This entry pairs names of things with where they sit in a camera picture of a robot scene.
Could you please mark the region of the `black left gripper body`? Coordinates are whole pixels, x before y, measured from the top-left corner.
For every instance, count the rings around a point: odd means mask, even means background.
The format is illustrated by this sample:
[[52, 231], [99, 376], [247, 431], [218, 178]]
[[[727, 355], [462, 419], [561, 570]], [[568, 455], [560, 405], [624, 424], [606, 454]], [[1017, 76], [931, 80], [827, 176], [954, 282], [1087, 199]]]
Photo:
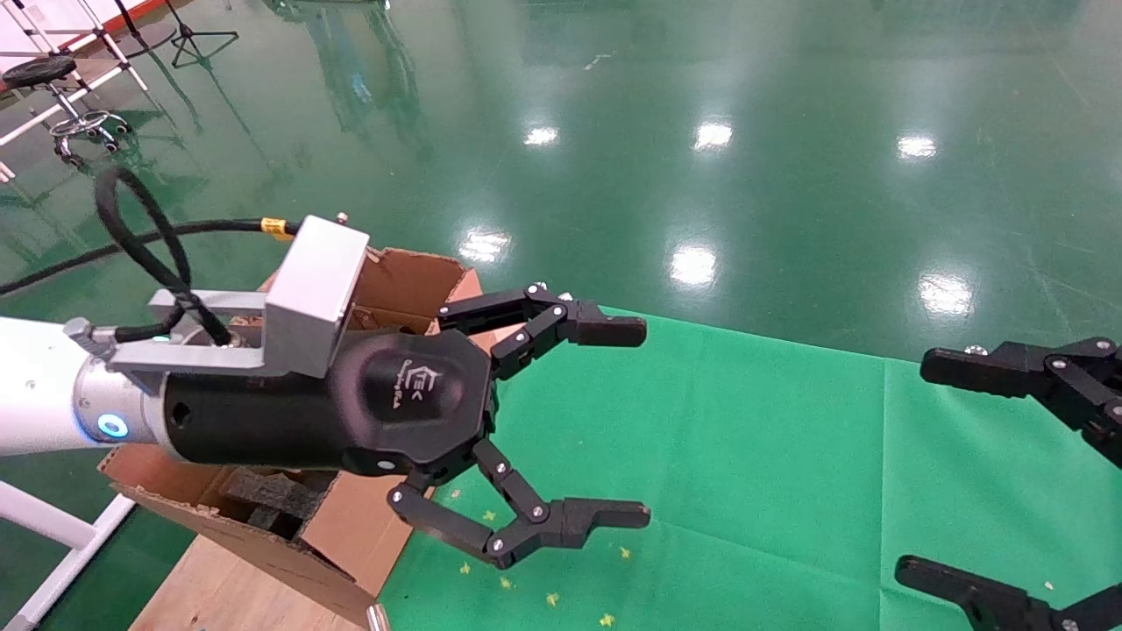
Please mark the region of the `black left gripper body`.
[[172, 374], [171, 448], [197, 464], [449, 481], [494, 430], [493, 359], [469, 337], [344, 333], [323, 377]]

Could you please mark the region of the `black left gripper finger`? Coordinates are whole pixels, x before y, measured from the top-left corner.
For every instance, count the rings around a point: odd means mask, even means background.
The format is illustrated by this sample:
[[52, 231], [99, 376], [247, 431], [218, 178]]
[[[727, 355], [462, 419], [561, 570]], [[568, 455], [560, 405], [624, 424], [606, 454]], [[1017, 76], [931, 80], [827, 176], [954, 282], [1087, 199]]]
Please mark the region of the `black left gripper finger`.
[[649, 336], [649, 324], [637, 316], [606, 316], [592, 301], [558, 296], [542, 283], [448, 302], [438, 309], [436, 323], [441, 331], [456, 330], [469, 338], [512, 327], [490, 347], [494, 379], [512, 379], [564, 341], [635, 348]]
[[416, 470], [410, 472], [404, 482], [388, 492], [387, 502], [411, 528], [481, 563], [491, 564], [498, 570], [509, 570], [541, 548], [581, 549], [596, 528], [645, 528], [650, 524], [650, 509], [637, 500], [546, 502], [488, 439], [473, 443], [470, 460], [515, 514], [500, 530], [493, 530], [426, 499], [431, 481]]

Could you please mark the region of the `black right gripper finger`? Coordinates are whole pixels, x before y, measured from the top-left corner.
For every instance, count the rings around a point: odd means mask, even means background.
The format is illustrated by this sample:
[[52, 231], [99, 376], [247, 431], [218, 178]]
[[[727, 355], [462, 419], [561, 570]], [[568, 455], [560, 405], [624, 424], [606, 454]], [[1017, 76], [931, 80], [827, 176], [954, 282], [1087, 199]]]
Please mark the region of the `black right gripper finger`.
[[1121, 351], [1110, 338], [1063, 347], [1015, 341], [993, 351], [929, 349], [920, 363], [928, 383], [1002, 397], [1030, 397], [1121, 466]]
[[905, 587], [958, 606], [974, 630], [1118, 630], [1121, 585], [1054, 609], [1026, 589], [922, 557], [900, 557], [894, 578]]

